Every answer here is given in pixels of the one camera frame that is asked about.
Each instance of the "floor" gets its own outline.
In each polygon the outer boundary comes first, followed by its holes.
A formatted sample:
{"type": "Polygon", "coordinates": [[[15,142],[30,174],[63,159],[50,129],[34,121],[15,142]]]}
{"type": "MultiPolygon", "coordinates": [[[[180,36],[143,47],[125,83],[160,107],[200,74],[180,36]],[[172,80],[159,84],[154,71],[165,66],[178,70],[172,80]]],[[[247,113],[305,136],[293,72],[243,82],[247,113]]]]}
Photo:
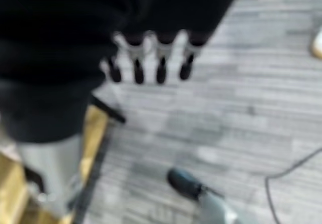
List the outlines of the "floor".
{"type": "MultiPolygon", "coordinates": [[[[121,52],[124,82],[97,95],[119,102],[128,123],[110,142],[84,224],[198,223],[198,206],[166,183],[172,166],[273,223],[264,176],[322,146],[322,62],[308,51],[321,22],[322,0],[237,0],[184,83],[178,37],[162,87],[149,41],[144,86],[121,52]]],[[[272,183],[283,224],[320,223],[321,164],[317,156],[272,183]]]]}

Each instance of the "wire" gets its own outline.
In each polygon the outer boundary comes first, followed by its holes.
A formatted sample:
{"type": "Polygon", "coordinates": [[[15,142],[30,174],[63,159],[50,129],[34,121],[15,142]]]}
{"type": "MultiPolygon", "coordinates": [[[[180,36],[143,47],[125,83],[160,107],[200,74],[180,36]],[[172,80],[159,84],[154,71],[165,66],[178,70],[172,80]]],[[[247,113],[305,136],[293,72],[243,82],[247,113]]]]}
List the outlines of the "wire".
{"type": "Polygon", "coordinates": [[[318,155],[321,152],[322,152],[322,148],[319,148],[319,149],[315,150],[314,152],[312,152],[311,154],[309,154],[308,156],[306,156],[305,158],[303,158],[303,159],[299,160],[298,162],[296,162],[295,164],[293,164],[292,167],[290,167],[289,169],[287,169],[281,173],[274,174],[274,175],[268,175],[265,177],[265,190],[266,190],[266,195],[267,195],[267,201],[268,201],[271,213],[273,215],[273,218],[274,218],[274,221],[276,224],[282,224],[282,223],[277,216],[277,213],[276,213],[276,210],[274,207],[274,203],[272,200],[271,191],[270,191],[270,180],[279,179],[279,178],[282,178],[282,177],[292,173],[294,170],[298,169],[299,167],[304,165],[306,162],[308,162],[309,160],[311,160],[312,158],[314,158],[316,155],[318,155]]]}

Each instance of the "black sweater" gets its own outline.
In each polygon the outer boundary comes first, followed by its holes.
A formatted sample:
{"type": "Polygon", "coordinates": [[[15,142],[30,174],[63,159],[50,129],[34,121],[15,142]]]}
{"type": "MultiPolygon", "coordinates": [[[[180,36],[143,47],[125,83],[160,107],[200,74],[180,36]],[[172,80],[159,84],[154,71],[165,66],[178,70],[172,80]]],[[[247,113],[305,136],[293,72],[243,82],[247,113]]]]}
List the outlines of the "black sweater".
{"type": "Polygon", "coordinates": [[[80,132],[114,31],[214,30],[232,0],[0,0],[0,111],[21,142],[80,132]]]}

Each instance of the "chair leg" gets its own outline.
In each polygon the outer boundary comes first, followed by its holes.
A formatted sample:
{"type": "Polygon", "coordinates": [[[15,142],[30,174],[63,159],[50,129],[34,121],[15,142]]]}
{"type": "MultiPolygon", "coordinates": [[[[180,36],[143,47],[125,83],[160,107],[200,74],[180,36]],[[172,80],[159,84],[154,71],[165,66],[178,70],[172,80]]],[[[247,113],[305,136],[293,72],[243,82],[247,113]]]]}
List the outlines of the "chair leg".
{"type": "Polygon", "coordinates": [[[119,121],[120,123],[126,123],[126,118],[122,114],[120,114],[117,110],[109,107],[97,97],[92,97],[92,104],[100,108],[102,111],[106,112],[111,118],[114,118],[116,121],[119,121]]]}

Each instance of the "gray pants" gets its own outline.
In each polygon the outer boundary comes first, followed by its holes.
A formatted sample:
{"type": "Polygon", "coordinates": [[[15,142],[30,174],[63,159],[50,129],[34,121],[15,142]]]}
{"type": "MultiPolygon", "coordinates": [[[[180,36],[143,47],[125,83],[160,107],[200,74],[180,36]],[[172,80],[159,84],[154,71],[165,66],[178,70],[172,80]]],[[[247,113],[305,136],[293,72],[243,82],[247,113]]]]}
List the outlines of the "gray pants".
{"type": "Polygon", "coordinates": [[[200,203],[200,224],[255,224],[210,191],[200,197],[200,203]]]}

